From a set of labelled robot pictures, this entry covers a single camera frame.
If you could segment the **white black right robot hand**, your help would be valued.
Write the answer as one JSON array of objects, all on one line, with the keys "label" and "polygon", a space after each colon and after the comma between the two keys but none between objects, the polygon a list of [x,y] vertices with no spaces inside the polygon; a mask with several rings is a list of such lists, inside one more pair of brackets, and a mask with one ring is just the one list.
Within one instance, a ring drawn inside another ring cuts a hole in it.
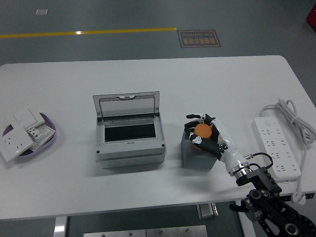
[{"label": "white black right robot hand", "polygon": [[208,114],[189,114],[181,140],[183,168],[211,169],[216,160],[225,164],[231,176],[249,172],[249,164],[237,151],[223,123]]}]

